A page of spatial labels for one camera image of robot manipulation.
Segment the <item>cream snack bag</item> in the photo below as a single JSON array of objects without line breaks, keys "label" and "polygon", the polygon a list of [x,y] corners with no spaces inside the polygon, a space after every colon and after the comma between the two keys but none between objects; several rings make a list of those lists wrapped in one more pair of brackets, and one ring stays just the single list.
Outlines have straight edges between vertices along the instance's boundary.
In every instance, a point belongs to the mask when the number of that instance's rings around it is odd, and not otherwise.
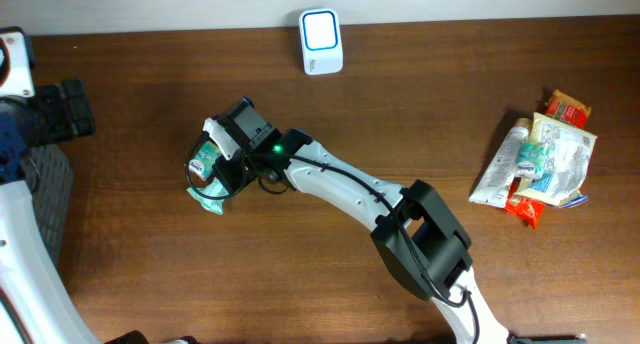
[{"label": "cream snack bag", "polygon": [[579,197],[597,136],[535,113],[528,140],[548,143],[550,155],[542,178],[520,178],[515,195],[554,207],[562,207]]}]

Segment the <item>white cosmetic tube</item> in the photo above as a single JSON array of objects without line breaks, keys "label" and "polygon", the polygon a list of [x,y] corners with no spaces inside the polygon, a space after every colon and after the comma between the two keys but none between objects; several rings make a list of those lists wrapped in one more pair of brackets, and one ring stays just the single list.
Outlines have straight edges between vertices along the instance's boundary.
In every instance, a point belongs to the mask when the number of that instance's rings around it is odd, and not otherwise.
[{"label": "white cosmetic tube", "polygon": [[469,202],[496,208],[506,206],[520,146],[529,137],[531,125],[528,118],[515,122],[469,196]]}]

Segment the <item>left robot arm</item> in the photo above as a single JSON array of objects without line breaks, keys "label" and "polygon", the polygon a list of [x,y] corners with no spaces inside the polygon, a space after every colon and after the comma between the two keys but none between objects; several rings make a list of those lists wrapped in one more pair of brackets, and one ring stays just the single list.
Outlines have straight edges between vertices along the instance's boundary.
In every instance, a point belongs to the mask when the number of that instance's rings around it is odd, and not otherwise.
[{"label": "left robot arm", "polygon": [[34,148],[95,132],[95,119],[77,79],[36,87],[29,37],[1,31],[1,340],[4,343],[95,343],[74,307],[41,235],[33,197],[44,192],[50,166],[22,161]]}]

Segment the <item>small white teal packet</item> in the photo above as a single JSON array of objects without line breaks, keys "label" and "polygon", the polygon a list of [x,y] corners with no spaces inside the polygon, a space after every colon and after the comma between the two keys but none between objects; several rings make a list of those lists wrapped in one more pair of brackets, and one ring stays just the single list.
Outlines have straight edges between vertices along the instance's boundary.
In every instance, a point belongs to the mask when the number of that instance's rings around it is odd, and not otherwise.
[{"label": "small white teal packet", "polygon": [[548,143],[524,141],[518,152],[514,175],[531,180],[541,179],[550,150]]}]

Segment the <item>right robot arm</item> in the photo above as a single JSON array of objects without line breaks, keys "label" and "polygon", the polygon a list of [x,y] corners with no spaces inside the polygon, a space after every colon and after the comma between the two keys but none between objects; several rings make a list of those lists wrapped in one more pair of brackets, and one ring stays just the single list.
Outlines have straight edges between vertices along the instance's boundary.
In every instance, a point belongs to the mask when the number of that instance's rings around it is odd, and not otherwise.
[{"label": "right robot arm", "polygon": [[392,277],[433,302],[457,342],[509,341],[476,283],[471,238],[431,185],[368,175],[298,129],[280,132],[248,98],[206,119],[203,131],[221,152],[214,171],[231,193],[265,179],[328,202],[365,226]]}]

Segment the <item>small teal tissue pack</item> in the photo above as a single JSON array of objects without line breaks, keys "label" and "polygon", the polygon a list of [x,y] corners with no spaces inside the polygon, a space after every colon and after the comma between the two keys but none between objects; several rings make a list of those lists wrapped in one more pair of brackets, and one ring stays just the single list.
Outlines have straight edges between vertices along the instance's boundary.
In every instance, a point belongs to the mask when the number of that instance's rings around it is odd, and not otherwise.
[{"label": "small teal tissue pack", "polygon": [[213,175],[215,162],[221,155],[221,151],[213,142],[206,141],[189,160],[189,171],[199,179],[207,181]]}]

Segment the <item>orange spaghetti pasta pack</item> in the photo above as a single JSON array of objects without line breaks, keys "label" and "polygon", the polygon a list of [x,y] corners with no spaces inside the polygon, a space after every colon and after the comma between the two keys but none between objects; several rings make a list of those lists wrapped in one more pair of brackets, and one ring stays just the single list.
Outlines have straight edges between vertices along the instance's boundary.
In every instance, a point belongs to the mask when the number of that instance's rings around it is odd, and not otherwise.
[{"label": "orange spaghetti pasta pack", "polygon": [[591,112],[590,106],[553,91],[520,145],[507,213],[536,228],[545,208],[571,208],[588,200],[580,188],[597,139],[585,130]]}]

